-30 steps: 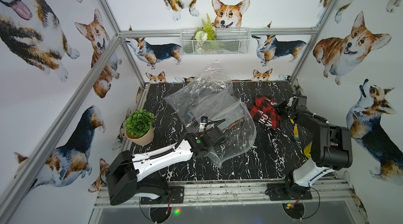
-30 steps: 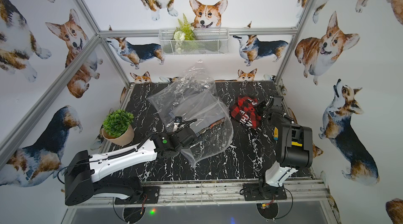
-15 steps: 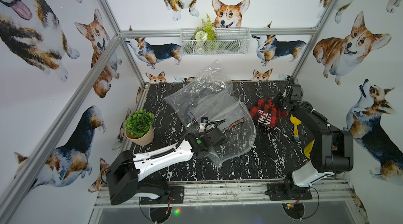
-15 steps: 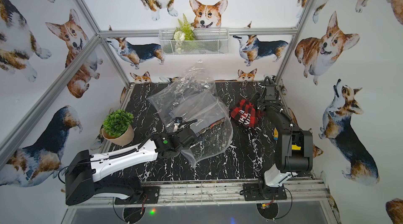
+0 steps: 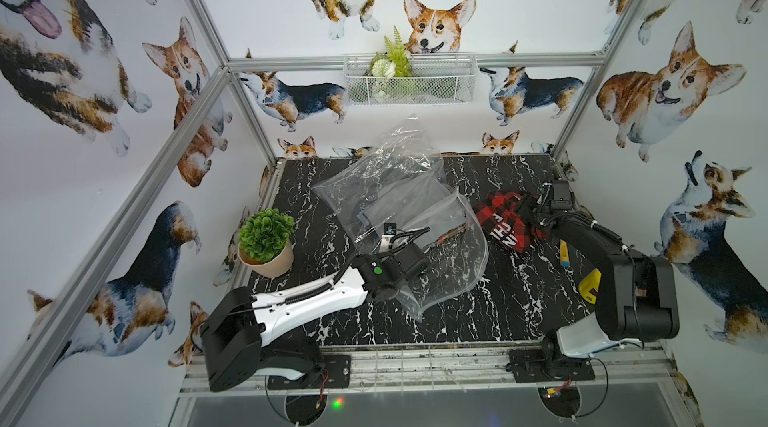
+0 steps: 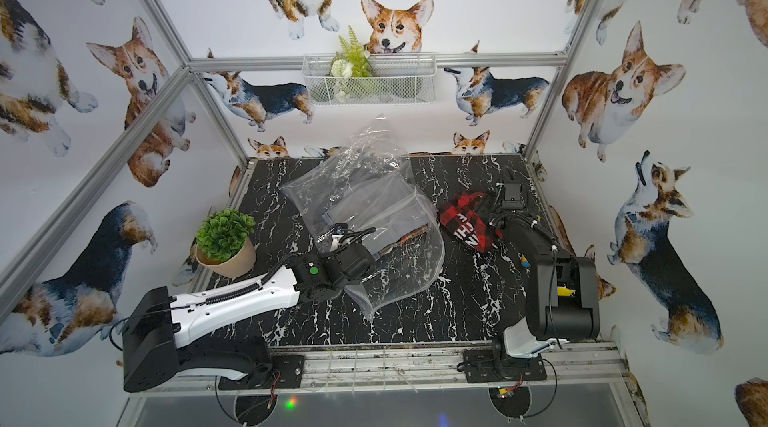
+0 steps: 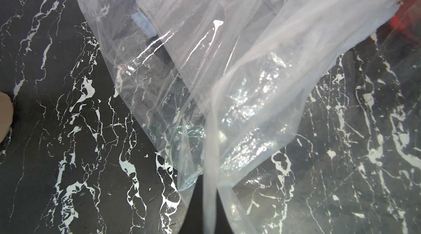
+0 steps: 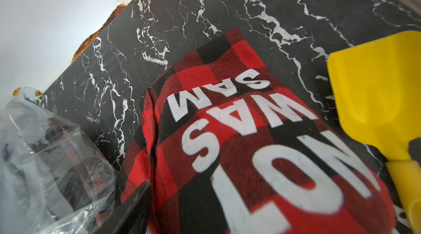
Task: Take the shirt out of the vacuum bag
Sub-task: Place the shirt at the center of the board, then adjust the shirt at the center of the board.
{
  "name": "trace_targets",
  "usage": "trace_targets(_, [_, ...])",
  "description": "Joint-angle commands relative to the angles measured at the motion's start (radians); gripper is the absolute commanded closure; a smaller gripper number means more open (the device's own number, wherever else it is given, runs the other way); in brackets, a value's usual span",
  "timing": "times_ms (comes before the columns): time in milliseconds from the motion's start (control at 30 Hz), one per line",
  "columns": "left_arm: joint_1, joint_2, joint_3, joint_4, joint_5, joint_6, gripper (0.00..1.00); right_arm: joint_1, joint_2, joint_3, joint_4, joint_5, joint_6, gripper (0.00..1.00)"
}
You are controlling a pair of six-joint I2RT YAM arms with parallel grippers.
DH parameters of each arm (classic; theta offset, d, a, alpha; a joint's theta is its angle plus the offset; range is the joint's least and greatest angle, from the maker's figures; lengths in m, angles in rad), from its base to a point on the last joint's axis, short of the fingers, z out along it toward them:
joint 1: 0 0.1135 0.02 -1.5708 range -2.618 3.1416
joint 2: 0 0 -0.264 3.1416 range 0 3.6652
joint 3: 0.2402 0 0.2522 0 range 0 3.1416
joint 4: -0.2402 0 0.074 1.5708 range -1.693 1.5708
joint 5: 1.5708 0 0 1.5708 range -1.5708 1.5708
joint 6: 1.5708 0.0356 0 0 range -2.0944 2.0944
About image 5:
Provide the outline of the red black plaid shirt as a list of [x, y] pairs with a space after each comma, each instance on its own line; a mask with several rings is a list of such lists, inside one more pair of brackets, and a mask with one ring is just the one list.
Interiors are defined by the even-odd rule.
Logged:
[[498, 191], [473, 206], [484, 233], [502, 248], [516, 253], [526, 252], [533, 239], [549, 239], [548, 233], [525, 223], [515, 212], [522, 197], [519, 192]]

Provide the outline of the clear plastic vacuum bag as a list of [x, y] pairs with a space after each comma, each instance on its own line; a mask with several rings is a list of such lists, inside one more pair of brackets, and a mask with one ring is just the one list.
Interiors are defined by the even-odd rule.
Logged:
[[449, 186], [440, 151], [418, 120], [407, 119], [314, 192], [331, 209], [358, 252], [369, 254], [383, 242], [384, 227], [402, 234], [420, 231], [413, 241], [426, 256], [426, 269], [396, 294], [415, 321], [431, 307], [458, 297], [483, 277], [489, 248], [472, 207]]

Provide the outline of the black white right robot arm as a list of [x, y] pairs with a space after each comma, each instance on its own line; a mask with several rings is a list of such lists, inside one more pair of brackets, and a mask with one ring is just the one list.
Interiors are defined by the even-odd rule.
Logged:
[[674, 269], [662, 256], [648, 256], [614, 231], [575, 209], [569, 183], [546, 183], [524, 192], [515, 213], [526, 226], [564, 241], [600, 273], [593, 312], [547, 334], [544, 364], [581, 361], [626, 343], [675, 338], [680, 331]]

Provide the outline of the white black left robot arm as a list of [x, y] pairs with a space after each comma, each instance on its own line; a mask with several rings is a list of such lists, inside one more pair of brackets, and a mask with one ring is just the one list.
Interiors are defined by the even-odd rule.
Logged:
[[287, 290], [231, 290], [200, 330], [209, 389], [223, 392], [254, 375], [293, 382], [319, 375], [324, 361], [317, 348], [281, 338], [326, 315], [392, 300], [428, 266], [426, 254], [409, 242], [356, 255], [339, 271]]

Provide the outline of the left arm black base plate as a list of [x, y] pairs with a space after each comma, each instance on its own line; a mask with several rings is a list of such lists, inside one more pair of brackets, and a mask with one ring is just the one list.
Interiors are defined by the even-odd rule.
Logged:
[[298, 380], [269, 376], [267, 378], [267, 389], [284, 391], [319, 389], [320, 387], [345, 389], [350, 385], [351, 363], [352, 357], [350, 355], [329, 355], [324, 357], [318, 366], [313, 367], [308, 374]]

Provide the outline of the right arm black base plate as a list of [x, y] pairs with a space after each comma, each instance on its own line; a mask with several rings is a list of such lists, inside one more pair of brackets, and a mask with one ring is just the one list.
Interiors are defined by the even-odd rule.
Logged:
[[574, 359], [541, 349], [510, 349], [505, 370], [517, 383], [592, 381], [596, 378], [587, 359]]

